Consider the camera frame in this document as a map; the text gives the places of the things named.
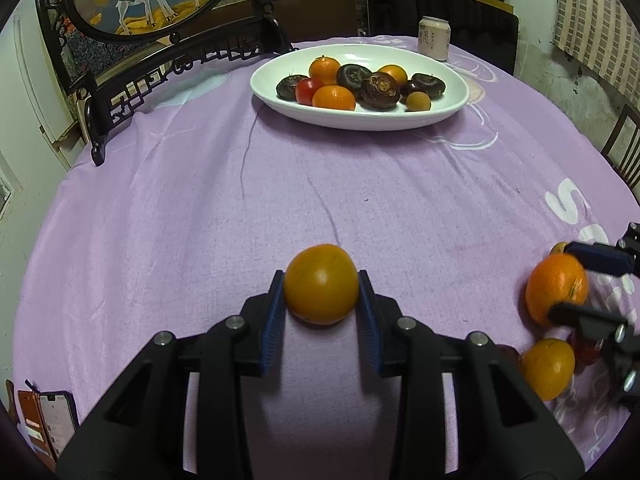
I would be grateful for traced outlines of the tan longan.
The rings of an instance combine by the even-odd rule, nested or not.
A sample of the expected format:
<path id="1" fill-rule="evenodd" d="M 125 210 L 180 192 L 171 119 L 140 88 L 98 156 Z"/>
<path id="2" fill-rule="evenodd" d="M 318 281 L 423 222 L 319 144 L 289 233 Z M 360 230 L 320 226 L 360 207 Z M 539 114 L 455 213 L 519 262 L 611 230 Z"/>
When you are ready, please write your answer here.
<path id="1" fill-rule="evenodd" d="M 550 255 L 562 254 L 565 250 L 565 247 L 568 245 L 567 242 L 559 242 L 553 245 L 550 250 Z"/>
<path id="2" fill-rule="evenodd" d="M 415 91 L 406 97 L 405 104 L 409 112 L 427 112 L 432 107 L 432 100 L 427 93 Z"/>

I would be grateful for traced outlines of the checked curtain cloth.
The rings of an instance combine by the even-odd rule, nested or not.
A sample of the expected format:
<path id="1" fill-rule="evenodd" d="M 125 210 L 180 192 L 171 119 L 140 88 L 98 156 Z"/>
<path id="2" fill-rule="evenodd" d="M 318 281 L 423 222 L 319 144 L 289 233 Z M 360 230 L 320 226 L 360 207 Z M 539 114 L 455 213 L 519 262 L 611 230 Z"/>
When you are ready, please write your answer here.
<path id="1" fill-rule="evenodd" d="M 620 0 L 558 0 L 552 44 L 639 104 L 639 32 Z"/>

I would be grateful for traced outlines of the phone in red case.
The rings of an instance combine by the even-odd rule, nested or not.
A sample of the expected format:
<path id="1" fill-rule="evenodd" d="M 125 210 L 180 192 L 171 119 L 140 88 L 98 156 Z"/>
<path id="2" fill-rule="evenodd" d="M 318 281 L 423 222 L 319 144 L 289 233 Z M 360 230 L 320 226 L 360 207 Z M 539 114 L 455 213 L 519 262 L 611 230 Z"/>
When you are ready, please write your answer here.
<path id="1" fill-rule="evenodd" d="M 17 391 L 28 440 L 36 454 L 54 469 L 79 427 L 76 403 L 68 391 L 40 391 L 26 380 Z"/>

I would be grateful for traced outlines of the dark water chestnut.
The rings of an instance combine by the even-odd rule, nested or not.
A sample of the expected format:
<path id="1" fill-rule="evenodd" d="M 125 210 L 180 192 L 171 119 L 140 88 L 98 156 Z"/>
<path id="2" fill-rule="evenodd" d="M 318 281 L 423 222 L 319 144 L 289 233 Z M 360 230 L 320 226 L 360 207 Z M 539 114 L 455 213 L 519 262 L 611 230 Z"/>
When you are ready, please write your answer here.
<path id="1" fill-rule="evenodd" d="M 296 87 L 306 79 L 305 75 L 290 75 L 282 78 L 276 85 L 277 97 L 283 101 L 296 101 Z"/>
<path id="2" fill-rule="evenodd" d="M 360 98 L 367 107 L 374 110 L 391 110 L 400 99 L 400 89 L 393 77 L 375 72 L 363 81 Z"/>
<path id="3" fill-rule="evenodd" d="M 337 72 L 336 83 L 348 89 L 356 98 L 360 97 L 363 81 L 367 80 L 372 72 L 359 64 L 343 64 Z"/>
<path id="4" fill-rule="evenodd" d="M 415 73 L 411 81 L 432 100 L 439 99 L 446 90 L 445 81 L 433 75 Z"/>

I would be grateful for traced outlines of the dark plum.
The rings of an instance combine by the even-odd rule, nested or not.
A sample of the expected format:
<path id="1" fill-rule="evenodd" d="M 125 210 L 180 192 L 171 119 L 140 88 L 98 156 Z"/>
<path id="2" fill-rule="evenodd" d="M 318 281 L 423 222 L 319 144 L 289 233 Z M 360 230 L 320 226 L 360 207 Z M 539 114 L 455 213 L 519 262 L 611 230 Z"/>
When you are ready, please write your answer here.
<path id="1" fill-rule="evenodd" d="M 518 350 L 508 344 L 498 344 L 497 348 L 501 354 L 514 366 L 519 366 L 521 363 L 521 355 Z"/>

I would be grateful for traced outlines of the large mandarin with stem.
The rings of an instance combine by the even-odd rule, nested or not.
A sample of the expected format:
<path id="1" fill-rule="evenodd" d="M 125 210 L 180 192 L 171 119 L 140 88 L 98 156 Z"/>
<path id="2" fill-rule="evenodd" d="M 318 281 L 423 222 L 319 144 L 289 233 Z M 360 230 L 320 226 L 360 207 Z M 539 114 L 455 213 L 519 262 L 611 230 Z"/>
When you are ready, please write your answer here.
<path id="1" fill-rule="evenodd" d="M 589 292 L 588 276 L 582 264 L 570 254 L 548 255 L 538 263 L 525 287 L 525 303 L 530 318 L 539 326 L 551 326 L 549 311 L 567 302 L 582 306 Z"/>

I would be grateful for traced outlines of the small orange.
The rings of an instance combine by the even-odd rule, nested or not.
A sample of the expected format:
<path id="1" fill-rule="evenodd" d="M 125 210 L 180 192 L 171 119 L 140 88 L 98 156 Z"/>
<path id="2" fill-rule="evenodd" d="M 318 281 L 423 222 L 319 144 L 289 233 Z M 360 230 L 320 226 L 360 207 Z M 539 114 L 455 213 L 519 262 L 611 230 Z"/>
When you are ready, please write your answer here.
<path id="1" fill-rule="evenodd" d="M 332 84 L 314 92 L 311 105 L 327 110 L 354 110 L 356 98 L 347 88 Z"/>

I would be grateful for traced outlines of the small mandarin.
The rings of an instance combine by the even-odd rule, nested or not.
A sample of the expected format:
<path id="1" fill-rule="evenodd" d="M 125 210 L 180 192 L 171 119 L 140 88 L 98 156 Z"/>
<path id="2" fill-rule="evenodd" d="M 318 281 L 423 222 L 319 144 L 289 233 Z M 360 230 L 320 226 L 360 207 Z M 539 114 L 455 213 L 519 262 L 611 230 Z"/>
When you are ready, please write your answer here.
<path id="1" fill-rule="evenodd" d="M 335 58 L 321 55 L 309 65 L 308 74 L 310 78 L 318 79 L 326 86 L 333 86 L 336 84 L 337 72 L 340 67 L 341 63 Z"/>

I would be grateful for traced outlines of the red tomato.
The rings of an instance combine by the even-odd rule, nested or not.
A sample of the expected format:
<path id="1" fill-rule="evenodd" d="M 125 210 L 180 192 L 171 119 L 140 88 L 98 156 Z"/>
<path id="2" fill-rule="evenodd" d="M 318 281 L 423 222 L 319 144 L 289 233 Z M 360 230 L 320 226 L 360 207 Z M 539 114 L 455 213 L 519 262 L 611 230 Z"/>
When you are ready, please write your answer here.
<path id="1" fill-rule="evenodd" d="M 311 106 L 314 95 L 324 86 L 317 78 L 303 78 L 295 86 L 295 101 L 300 105 Z"/>
<path id="2" fill-rule="evenodd" d="M 590 366 L 600 359 L 603 340 L 589 339 L 575 330 L 570 336 L 570 345 L 573 348 L 576 362 L 582 366 Z"/>

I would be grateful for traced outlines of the white oval plate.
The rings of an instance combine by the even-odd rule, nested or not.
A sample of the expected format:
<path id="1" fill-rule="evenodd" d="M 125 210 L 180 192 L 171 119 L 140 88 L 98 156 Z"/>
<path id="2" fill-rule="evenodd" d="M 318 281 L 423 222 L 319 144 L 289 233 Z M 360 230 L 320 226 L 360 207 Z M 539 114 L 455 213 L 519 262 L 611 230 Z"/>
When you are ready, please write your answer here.
<path id="1" fill-rule="evenodd" d="M 285 117 L 354 131 L 435 125 L 460 112 L 471 94 L 447 65 L 378 44 L 327 44 L 281 55 L 256 70 L 250 88 Z"/>

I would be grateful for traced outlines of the yellow orange tomato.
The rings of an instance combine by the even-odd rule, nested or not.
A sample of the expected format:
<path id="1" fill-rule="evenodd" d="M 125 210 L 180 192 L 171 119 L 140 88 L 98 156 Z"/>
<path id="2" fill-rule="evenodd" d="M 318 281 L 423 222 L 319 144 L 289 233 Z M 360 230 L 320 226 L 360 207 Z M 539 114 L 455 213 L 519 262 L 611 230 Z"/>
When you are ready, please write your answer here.
<path id="1" fill-rule="evenodd" d="M 395 79 L 399 88 L 402 88 L 408 82 L 406 71 L 399 65 L 387 64 L 380 68 L 381 73 L 386 73 Z"/>
<path id="2" fill-rule="evenodd" d="M 284 300 L 299 320 L 330 326 L 355 309 L 359 295 L 358 271 L 341 247 L 321 244 L 296 255 L 285 270 Z"/>

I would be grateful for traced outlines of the dark cherry with stem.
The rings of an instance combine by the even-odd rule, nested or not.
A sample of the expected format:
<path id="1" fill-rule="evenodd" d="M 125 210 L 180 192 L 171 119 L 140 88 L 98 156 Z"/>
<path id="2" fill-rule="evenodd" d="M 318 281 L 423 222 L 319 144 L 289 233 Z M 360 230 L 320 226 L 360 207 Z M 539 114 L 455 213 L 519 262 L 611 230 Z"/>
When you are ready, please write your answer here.
<path id="1" fill-rule="evenodd" d="M 421 84 L 420 81 L 415 81 L 413 79 L 410 79 L 400 89 L 400 93 L 401 93 L 400 100 L 401 100 L 401 102 L 405 102 L 405 100 L 408 98 L 408 96 L 410 96 L 410 94 L 414 93 L 414 92 L 423 92 L 423 93 L 425 93 L 426 90 L 424 89 L 424 85 Z"/>

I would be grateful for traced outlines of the deer painting screen stand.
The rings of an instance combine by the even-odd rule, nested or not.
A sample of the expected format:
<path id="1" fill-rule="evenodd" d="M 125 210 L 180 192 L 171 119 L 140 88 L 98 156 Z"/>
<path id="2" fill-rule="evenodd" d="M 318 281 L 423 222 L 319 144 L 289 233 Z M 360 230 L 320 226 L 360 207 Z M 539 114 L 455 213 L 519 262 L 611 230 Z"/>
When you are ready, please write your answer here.
<path id="1" fill-rule="evenodd" d="M 195 64 L 245 61 L 285 54 L 293 47 L 272 12 L 278 0 L 248 0 L 250 15 L 205 26 L 206 13 L 222 0 L 35 0 L 38 22 L 55 75 L 76 105 L 82 138 L 92 162 L 101 166 L 111 132 L 172 75 Z M 63 53 L 74 35 L 91 50 L 122 46 L 126 58 L 95 75 L 74 76 Z"/>

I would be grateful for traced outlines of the wooden chair right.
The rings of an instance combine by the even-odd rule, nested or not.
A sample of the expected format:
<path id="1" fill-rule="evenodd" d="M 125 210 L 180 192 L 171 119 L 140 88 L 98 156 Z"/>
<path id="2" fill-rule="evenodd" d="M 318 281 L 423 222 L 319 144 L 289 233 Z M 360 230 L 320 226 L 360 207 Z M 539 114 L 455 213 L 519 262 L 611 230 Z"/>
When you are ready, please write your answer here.
<path id="1" fill-rule="evenodd" d="M 625 104 L 601 154 L 631 191 L 639 186 L 639 113 Z"/>

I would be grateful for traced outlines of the dark wooden chair back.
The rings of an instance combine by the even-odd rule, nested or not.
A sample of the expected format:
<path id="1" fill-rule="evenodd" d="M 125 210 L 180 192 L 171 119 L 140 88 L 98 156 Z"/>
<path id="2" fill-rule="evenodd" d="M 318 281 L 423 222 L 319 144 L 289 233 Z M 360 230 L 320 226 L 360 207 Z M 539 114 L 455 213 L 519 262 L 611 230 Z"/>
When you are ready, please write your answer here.
<path id="1" fill-rule="evenodd" d="M 271 16 L 299 42 L 363 35 L 366 13 L 366 0 L 278 0 Z"/>

